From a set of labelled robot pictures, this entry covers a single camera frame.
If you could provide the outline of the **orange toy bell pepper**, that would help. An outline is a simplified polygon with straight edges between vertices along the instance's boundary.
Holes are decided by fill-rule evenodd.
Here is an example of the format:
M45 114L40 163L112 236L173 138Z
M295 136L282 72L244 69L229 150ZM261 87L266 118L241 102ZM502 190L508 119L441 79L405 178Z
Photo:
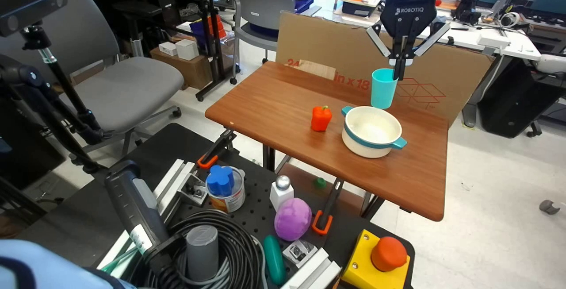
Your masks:
M311 126L313 131L324 132L332 119L332 112L328 105L315 106L312 111Z

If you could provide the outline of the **teal plastic cup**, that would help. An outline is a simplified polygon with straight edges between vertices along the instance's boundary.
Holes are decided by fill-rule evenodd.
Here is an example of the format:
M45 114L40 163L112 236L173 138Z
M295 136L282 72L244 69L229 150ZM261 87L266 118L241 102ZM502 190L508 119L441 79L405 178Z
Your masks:
M371 106L388 109L394 99L398 80L393 69L377 69L371 75Z

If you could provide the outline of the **tin can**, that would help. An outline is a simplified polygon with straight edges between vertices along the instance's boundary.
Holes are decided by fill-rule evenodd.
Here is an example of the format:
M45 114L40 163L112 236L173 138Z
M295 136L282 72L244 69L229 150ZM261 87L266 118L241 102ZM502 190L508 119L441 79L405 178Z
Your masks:
M235 186L233 188L233 194L229 197L214 197L212 196L212 194L209 193L209 190L207 188L207 184L206 184L206 188L208 190L208 194L211 197L211 202L212 202L212 206L214 206L214 208L224 211L226 213L231 213L234 212L236 210L238 210L239 208L241 208L241 206L244 204L245 200L246 200L246 192L245 192L245 185L244 185L244 180L245 180L245 173L240 170L237 169L235 167L230 166L233 169L233 176L234 176L234 182L235 182Z

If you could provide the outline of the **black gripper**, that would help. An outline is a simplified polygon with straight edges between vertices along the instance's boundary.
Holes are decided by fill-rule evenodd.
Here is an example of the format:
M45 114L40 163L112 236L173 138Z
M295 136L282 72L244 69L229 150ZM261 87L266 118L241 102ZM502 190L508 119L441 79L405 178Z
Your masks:
M402 81L405 69L412 64L414 57L424 55L451 28L450 23L444 19L433 21L435 17L436 0L386 0L381 22L376 22L366 29L372 43L393 68L394 81ZM422 33L430 23L430 35L415 46L416 39L413 37ZM392 38L408 36L399 57L392 57L396 54L392 53L380 38L382 26Z

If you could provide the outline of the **tray with orange item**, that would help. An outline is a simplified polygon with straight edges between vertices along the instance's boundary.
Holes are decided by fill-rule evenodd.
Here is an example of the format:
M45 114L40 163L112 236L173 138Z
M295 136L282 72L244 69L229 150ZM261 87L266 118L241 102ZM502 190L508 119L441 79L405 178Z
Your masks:
M359 17L371 16L383 0L341 0L342 13Z

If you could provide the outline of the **teal oval object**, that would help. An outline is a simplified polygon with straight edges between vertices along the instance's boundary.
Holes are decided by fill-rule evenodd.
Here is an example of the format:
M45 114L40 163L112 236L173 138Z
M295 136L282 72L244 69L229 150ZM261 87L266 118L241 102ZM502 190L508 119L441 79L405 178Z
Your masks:
M275 285L281 287L286 281L287 273L277 238L273 235L266 236L263 240L263 250L270 279Z

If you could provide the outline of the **purple ball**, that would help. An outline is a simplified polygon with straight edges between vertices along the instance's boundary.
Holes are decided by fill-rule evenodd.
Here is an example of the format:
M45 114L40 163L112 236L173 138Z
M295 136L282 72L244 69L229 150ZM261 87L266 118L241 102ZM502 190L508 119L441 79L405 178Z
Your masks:
M301 198L285 200L275 215L275 233L285 241L298 240L311 226L312 217L310 206Z

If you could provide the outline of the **brown cardboard box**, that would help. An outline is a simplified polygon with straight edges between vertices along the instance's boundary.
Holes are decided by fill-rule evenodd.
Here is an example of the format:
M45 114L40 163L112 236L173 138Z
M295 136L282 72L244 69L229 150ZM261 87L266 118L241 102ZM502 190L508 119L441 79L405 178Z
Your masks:
M196 41L196 39L194 39L193 37L181 38L178 41L182 39L190 39ZM208 84L212 83L213 78L211 65L209 59L204 55L199 54L198 57L188 61L180 59L178 55L172 57L164 54L159 50L158 47L156 47L150 51L150 57L152 59L164 62L180 71L183 77L183 84L181 86L182 91L188 88L201 90Z

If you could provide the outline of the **brown cardboard sheet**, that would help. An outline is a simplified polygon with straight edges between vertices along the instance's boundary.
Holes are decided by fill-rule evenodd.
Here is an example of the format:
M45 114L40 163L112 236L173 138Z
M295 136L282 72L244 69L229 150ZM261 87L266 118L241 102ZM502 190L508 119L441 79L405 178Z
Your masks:
M284 12L280 18L277 63L308 61L335 69L340 85L370 92L372 73L387 69L365 27ZM440 43L406 67L394 103L427 110L453 123L482 81L493 57Z

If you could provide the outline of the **yellow box with red button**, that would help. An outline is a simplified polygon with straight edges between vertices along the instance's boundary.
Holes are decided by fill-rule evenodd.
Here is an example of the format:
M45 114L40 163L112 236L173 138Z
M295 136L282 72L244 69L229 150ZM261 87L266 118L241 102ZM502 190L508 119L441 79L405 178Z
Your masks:
M411 260L397 238L379 237L364 229L341 281L356 289L404 289Z

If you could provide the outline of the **grey plastic cup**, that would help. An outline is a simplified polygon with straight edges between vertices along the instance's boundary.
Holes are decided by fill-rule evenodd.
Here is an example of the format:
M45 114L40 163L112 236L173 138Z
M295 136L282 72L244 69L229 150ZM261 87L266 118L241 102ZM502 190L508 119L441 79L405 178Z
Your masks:
M204 282L215 277L219 269L218 229L196 226L185 236L188 279Z

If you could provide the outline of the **blue flower-shaped block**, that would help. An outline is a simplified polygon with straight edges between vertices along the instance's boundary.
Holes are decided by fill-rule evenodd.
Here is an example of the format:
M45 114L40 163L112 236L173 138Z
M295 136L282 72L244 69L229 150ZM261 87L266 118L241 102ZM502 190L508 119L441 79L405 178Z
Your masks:
M235 186L233 169L230 166L212 166L206 184L209 193L214 197L231 196Z

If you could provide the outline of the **white shaker with silver top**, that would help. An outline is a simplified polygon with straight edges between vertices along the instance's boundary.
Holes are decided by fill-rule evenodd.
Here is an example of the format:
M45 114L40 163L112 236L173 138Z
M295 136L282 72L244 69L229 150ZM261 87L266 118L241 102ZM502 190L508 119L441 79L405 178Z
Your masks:
M294 188L287 175L280 175L272 182L269 199L275 211L287 200L294 198Z

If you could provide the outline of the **person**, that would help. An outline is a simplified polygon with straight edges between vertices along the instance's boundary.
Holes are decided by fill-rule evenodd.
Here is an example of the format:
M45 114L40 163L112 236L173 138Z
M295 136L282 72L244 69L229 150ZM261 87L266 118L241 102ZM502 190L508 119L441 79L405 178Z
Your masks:
M138 289L24 240L0 240L0 289Z

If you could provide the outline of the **dark grey handheld device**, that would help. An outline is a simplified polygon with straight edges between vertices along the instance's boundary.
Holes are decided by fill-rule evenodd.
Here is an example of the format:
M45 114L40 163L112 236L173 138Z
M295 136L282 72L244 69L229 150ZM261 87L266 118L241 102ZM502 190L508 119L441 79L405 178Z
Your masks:
M170 236L157 198L140 178L139 166L131 160L120 162L105 177L104 186L119 220L153 273L159 275L171 267L169 255L157 252L157 246Z

